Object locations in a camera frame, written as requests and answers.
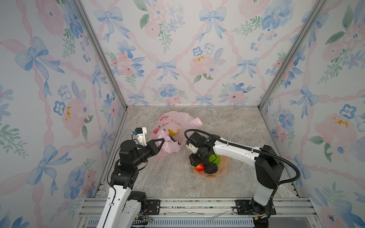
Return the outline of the red yellow mango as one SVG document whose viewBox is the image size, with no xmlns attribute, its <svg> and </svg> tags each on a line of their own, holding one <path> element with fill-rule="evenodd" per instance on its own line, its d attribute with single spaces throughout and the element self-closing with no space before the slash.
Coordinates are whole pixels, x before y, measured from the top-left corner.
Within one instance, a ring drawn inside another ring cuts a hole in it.
<svg viewBox="0 0 365 228">
<path fill-rule="evenodd" d="M 203 172 L 204 171 L 204 165 L 201 163 L 201 164 L 195 166 L 194 169 L 198 172 Z"/>
</svg>

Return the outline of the green apple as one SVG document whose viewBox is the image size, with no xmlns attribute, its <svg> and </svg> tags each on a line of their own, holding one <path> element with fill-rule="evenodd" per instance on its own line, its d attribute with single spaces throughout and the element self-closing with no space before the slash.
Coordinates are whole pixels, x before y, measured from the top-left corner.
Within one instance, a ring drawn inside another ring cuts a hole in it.
<svg viewBox="0 0 365 228">
<path fill-rule="evenodd" d="M 217 154 L 212 154 L 212 155 L 209 157 L 208 162 L 209 162 L 209 163 L 216 164 L 216 165 L 219 165 L 219 164 L 220 164 L 220 162 L 221 162 L 221 159 L 220 159 L 219 155 L 217 155 Z"/>
</svg>

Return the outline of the pink plastic bag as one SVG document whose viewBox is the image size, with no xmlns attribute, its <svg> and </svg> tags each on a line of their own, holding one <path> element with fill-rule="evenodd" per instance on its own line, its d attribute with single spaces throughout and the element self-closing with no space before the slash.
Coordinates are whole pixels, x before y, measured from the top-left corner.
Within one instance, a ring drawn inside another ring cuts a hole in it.
<svg viewBox="0 0 365 228">
<path fill-rule="evenodd" d="M 156 158 L 164 158 L 176 154 L 186 145 L 185 130 L 197 129 L 203 125 L 198 117 L 188 113 L 171 111 L 162 115 L 156 122 L 149 140 L 164 139 L 162 149 Z"/>
</svg>

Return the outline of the dark avocado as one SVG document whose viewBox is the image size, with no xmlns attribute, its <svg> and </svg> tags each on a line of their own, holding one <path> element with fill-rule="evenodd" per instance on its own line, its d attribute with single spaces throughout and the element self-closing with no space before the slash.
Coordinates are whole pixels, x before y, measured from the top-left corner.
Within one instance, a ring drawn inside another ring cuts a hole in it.
<svg viewBox="0 0 365 228">
<path fill-rule="evenodd" d="M 204 166 L 204 172 L 207 174 L 215 174 L 218 171 L 218 166 L 216 164 L 210 163 Z"/>
</svg>

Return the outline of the yellow lemon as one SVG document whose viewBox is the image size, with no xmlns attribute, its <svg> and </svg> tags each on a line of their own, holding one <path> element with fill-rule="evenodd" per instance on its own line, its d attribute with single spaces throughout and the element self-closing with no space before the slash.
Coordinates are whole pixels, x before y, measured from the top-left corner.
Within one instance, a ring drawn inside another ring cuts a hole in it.
<svg viewBox="0 0 365 228">
<path fill-rule="evenodd" d="M 169 130 L 168 130 L 168 133 L 169 133 L 169 135 L 171 135 L 171 136 L 175 136 L 175 135 L 177 135 L 177 134 L 178 134 L 178 131 L 173 131 L 173 130 L 169 129 Z"/>
</svg>

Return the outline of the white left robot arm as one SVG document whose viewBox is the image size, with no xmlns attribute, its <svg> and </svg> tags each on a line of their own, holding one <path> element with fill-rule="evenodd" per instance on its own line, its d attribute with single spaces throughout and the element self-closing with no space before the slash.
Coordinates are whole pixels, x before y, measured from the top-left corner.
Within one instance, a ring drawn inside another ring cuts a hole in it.
<svg viewBox="0 0 365 228">
<path fill-rule="evenodd" d="M 136 144 L 134 140 L 121 143 L 120 159 L 108 183 L 108 197 L 98 228 L 131 228 L 135 219 L 146 212 L 146 193 L 132 189 L 139 175 L 138 166 L 157 155 L 163 144 L 164 139 L 151 140 L 146 145 Z"/>
</svg>

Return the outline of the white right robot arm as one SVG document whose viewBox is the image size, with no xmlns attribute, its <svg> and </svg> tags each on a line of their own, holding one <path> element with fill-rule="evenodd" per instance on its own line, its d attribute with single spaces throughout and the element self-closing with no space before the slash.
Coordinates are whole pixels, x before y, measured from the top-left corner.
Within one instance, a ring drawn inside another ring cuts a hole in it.
<svg viewBox="0 0 365 228">
<path fill-rule="evenodd" d="M 236 205 L 234 213 L 253 214 L 257 216 L 256 220 L 266 220 L 272 215 L 273 196 L 279 187 L 284 165 L 270 146 L 244 146 L 203 131 L 194 131 L 186 139 L 186 146 L 192 151 L 189 156 L 190 164 L 199 172 L 208 175 L 218 173 L 218 166 L 222 164 L 224 156 L 255 169 L 258 182 L 256 192 L 247 206 Z"/>
</svg>

